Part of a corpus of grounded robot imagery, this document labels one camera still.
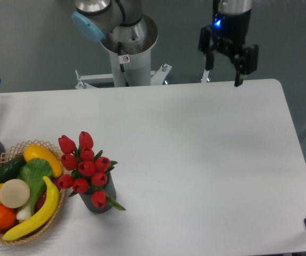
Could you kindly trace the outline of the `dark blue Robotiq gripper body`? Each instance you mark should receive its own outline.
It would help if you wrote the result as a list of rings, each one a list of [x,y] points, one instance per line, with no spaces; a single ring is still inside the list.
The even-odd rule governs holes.
[[[217,51],[233,59],[245,57],[245,37],[247,35],[251,11],[243,13],[213,12],[212,51]]]

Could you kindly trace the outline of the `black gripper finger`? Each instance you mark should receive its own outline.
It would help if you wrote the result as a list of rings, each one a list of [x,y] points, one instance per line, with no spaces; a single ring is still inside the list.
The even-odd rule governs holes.
[[[242,85],[245,77],[257,70],[258,57],[258,45],[253,44],[242,48],[239,57],[234,60],[234,66],[236,69],[235,87]]]
[[[205,70],[210,71],[214,67],[214,45],[211,45],[211,26],[207,25],[200,30],[198,51],[206,58]]]

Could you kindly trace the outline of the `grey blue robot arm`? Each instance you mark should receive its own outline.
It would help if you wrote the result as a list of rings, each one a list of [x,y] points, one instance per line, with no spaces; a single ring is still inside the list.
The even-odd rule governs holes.
[[[75,1],[72,20],[89,40],[108,51],[116,87],[163,85],[172,67],[151,70],[151,49],[158,38],[153,19],[141,1]],[[247,45],[252,1],[213,1],[211,23],[200,30],[198,51],[206,59],[201,82],[210,81],[214,53],[228,57],[236,70],[234,86],[256,71],[259,47]]]

